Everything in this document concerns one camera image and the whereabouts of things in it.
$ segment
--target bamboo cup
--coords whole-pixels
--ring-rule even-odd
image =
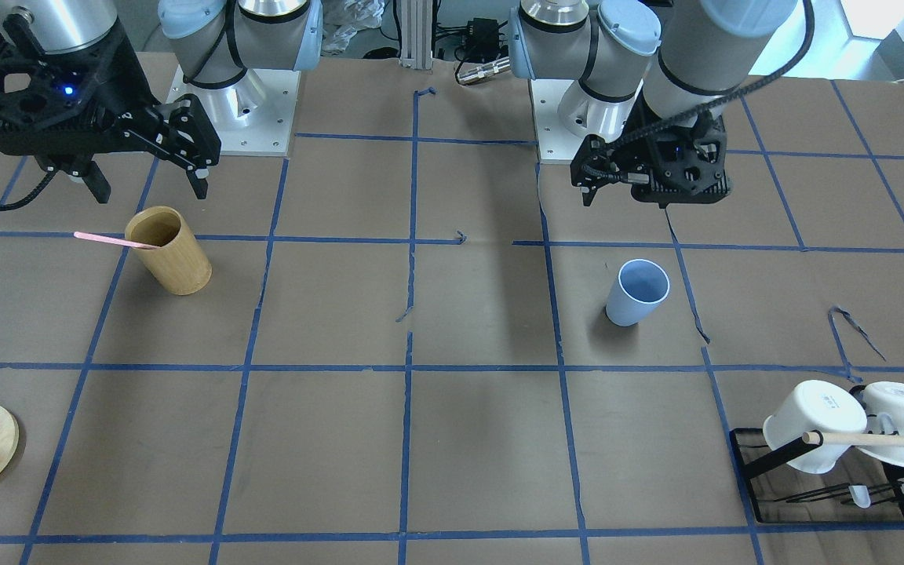
[[[211,279],[211,262],[198,246],[187,221],[173,208],[153,206],[141,210],[128,222],[125,237],[158,247],[132,251],[160,285],[173,294],[196,293]]]

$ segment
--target wooden handle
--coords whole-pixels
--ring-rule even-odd
[[[904,447],[904,436],[877,436],[873,433],[805,432],[801,439],[812,446],[890,446]]]

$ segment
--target white mounting plate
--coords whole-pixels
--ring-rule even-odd
[[[270,93],[269,103],[274,110],[267,112],[266,121],[255,122],[244,129],[219,129],[215,125],[219,139],[222,139],[222,155],[246,155],[250,157],[287,157],[291,144],[292,122],[295,119],[295,104],[298,103],[297,71],[273,71],[258,68],[255,72]],[[173,74],[173,85],[169,87],[166,103],[182,97],[184,72],[177,67]]]
[[[578,153],[581,141],[567,128],[556,114],[563,93],[574,80],[542,78],[530,80],[532,118],[535,121],[535,138],[539,142],[539,163],[570,164]]]

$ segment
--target blue tape grid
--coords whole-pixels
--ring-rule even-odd
[[[570,422],[570,401],[567,397],[567,373],[568,372],[585,372],[585,371],[610,371],[610,372],[706,372],[711,379],[711,387],[713,387],[714,400],[717,405],[718,414],[721,418],[724,431],[727,429],[727,419],[724,411],[724,401],[720,397],[719,387],[716,381],[716,373],[733,372],[733,371],[819,371],[841,377],[849,376],[853,370],[856,371],[873,371],[873,372],[902,372],[904,367],[881,367],[881,366],[852,366],[847,358],[844,357],[842,344],[838,340],[837,344],[840,348],[840,360],[842,366],[782,366],[782,365],[714,365],[710,362],[709,352],[703,348],[702,354],[704,358],[703,365],[696,366],[587,366],[587,365],[567,365],[563,360],[562,337],[560,336],[560,315],[556,304],[556,284],[552,273],[552,248],[565,246],[605,246],[605,247],[630,247],[630,248],[670,248],[674,250],[676,247],[681,248],[701,248],[701,250],[770,250],[770,251],[825,251],[825,253],[904,253],[904,248],[875,248],[875,247],[808,247],[804,245],[803,239],[800,237],[800,230],[796,228],[796,222],[793,221],[792,212],[790,212],[786,194],[783,193],[782,187],[779,186],[778,178],[775,176],[775,168],[771,163],[769,156],[796,156],[811,158],[835,158],[835,159],[869,159],[875,164],[875,167],[881,176],[882,181],[888,189],[889,195],[895,204],[896,210],[902,216],[904,221],[904,211],[902,210],[897,197],[891,189],[890,184],[884,175],[879,161],[881,160],[904,160],[904,156],[895,155],[876,155],[871,151],[867,140],[857,126],[850,108],[846,105],[842,93],[838,86],[833,82],[840,103],[843,104],[847,116],[851,120],[856,129],[858,136],[864,143],[867,150],[865,155],[857,154],[822,154],[822,153],[800,153],[800,151],[768,151],[764,147],[761,140],[760,132],[758,132],[756,123],[751,117],[747,104],[742,101],[745,107],[746,115],[749,117],[750,125],[756,134],[757,142],[760,143],[760,151],[751,150],[732,150],[731,153],[763,155],[767,160],[767,167],[771,172],[772,178],[779,196],[782,198],[783,207],[785,207],[786,215],[794,228],[794,235],[797,238],[797,246],[732,246],[731,244],[693,244],[693,243],[675,243],[657,242],[657,243],[638,243],[638,242],[591,242],[591,241],[553,241],[549,238],[549,228],[546,225],[545,215],[541,214],[543,227],[542,241],[516,241],[517,246],[543,246],[545,248],[546,267],[548,268],[549,293],[552,302],[553,326],[555,326],[555,338],[557,347],[557,364],[556,365],[415,365],[413,363],[413,335],[408,332],[406,337],[406,364],[405,365],[257,365],[252,363],[252,351],[255,345],[256,332],[259,326],[259,317],[261,317],[261,305],[263,293],[266,290],[267,276],[272,261],[273,244],[280,241],[304,241],[304,242],[320,242],[320,243],[366,243],[366,244],[408,244],[408,246],[416,246],[417,244],[434,244],[434,246],[452,246],[452,244],[460,244],[460,239],[416,239],[416,149],[419,143],[438,143],[438,144],[534,144],[531,140],[456,140],[445,138],[421,138],[417,135],[417,98],[423,93],[415,93],[415,112],[414,112],[414,135],[412,137],[387,137],[387,136],[347,136],[333,135],[332,133],[297,133],[297,137],[305,138],[326,138],[326,139],[352,139],[352,140],[393,140],[394,142],[411,142],[414,144],[415,154],[413,158],[414,174],[412,178],[412,226],[411,235],[408,239],[348,239],[348,237],[300,237],[300,236],[276,236],[273,235],[277,221],[279,221],[279,212],[281,200],[284,194],[284,179],[286,179],[287,161],[284,162],[279,185],[279,195],[275,201],[275,210],[272,221],[272,229],[269,230],[267,236],[260,235],[199,235],[199,239],[210,240],[244,240],[244,241],[265,241],[267,243],[267,261],[265,264],[265,273],[263,286],[261,290],[261,300],[254,311],[253,323],[251,326],[250,341],[247,347],[247,357],[244,365],[175,365],[175,364],[100,364],[93,363],[93,352],[96,350],[100,333],[103,329],[105,318],[107,318],[108,309],[114,292],[116,283],[118,283],[123,265],[125,264],[126,251],[122,254],[121,260],[116,265],[114,278],[111,279],[111,287],[108,289],[107,297],[105,297],[104,305],[101,308],[100,318],[97,319],[97,328],[94,330],[93,339],[90,342],[89,351],[86,353],[86,360],[82,363],[0,363],[0,368],[24,368],[35,370],[58,370],[58,369],[79,369],[80,376],[75,392],[73,392],[71,406],[69,407],[68,416],[62,427],[60,440],[58,440],[55,450],[53,463],[48,472],[46,485],[40,498],[37,512],[35,513],[35,521],[33,521],[30,533],[26,536],[0,536],[0,544],[23,544],[24,551],[21,558],[21,564],[26,564],[32,547],[44,544],[75,544],[75,543],[203,543],[211,544],[212,551],[210,554],[210,562],[217,562],[218,548],[223,543],[247,543],[247,542],[311,542],[311,541],[392,541],[398,542],[399,547],[399,564],[403,565],[406,561],[406,543],[408,541],[420,540],[439,540],[439,539],[534,539],[534,538],[578,538],[581,540],[582,562],[589,564],[588,539],[599,537],[656,537],[656,536],[703,536],[703,535],[749,535],[753,541],[753,549],[756,551],[756,561],[762,563],[764,561],[761,555],[760,546],[758,546],[758,535],[774,534],[774,533],[794,533],[794,532],[840,532],[840,530],[904,530],[904,523],[797,523],[796,525],[756,525],[754,517],[751,515],[750,504],[747,504],[747,498],[743,498],[742,504],[746,512],[747,526],[745,527],[702,527],[702,528],[630,528],[630,529],[588,529],[585,525],[584,514],[581,510],[581,480],[578,476],[577,455],[574,451],[574,430]],[[14,175],[7,186],[2,202],[6,200],[12,191],[13,185],[18,178],[23,163],[17,167]],[[150,174],[146,186],[144,186],[143,194],[141,194],[139,209],[144,207],[144,200],[148,196],[148,189],[151,187],[151,180],[155,175],[155,168],[158,162],[151,166]],[[0,231],[0,237],[69,237],[67,232],[22,232],[22,231]],[[687,286],[687,292],[691,287],[688,272],[685,271],[685,265],[680,264],[683,272],[683,279]],[[413,251],[411,251],[411,273],[408,285],[408,305],[413,304]],[[694,303],[694,299],[690,294],[690,301]],[[61,455],[64,453],[65,441],[68,433],[71,431],[72,419],[75,415],[75,409],[78,408],[82,387],[86,382],[86,375],[91,370],[115,370],[115,371],[223,371],[223,372],[239,372],[242,371],[240,381],[240,393],[238,399],[238,407],[236,421],[233,428],[232,443],[230,446],[230,454],[226,464],[226,475],[223,482],[222,497],[219,504],[218,518],[216,521],[215,531],[211,535],[179,535],[179,536],[148,536],[148,535],[100,535],[100,536],[42,536],[39,535],[38,529],[40,519],[46,510],[46,504],[50,496],[50,490],[53,486],[54,476],[57,475],[57,468],[60,464]],[[270,534],[223,534],[222,526],[224,525],[225,511],[227,507],[228,494],[231,486],[234,458],[238,448],[239,433],[241,430],[241,422],[245,409],[247,377],[252,371],[402,371],[405,373],[406,379],[406,397],[405,397],[405,414],[404,414],[404,443],[403,443],[403,460],[401,464],[401,516],[399,516],[399,532],[392,533],[311,533],[311,534],[288,534],[288,533],[270,533]],[[489,532],[480,532],[480,530],[456,530],[456,532],[409,532],[406,528],[406,508],[408,508],[409,500],[409,449],[410,449],[410,410],[411,410],[411,379],[413,371],[469,371],[469,372],[496,372],[496,371],[557,371],[560,375],[560,387],[562,387],[562,402],[564,412],[564,425],[566,425],[568,457],[570,458],[571,478],[574,483],[574,501],[575,511],[578,514],[578,529],[575,530],[489,530]],[[739,493],[745,494],[743,490],[742,479],[739,476]]]

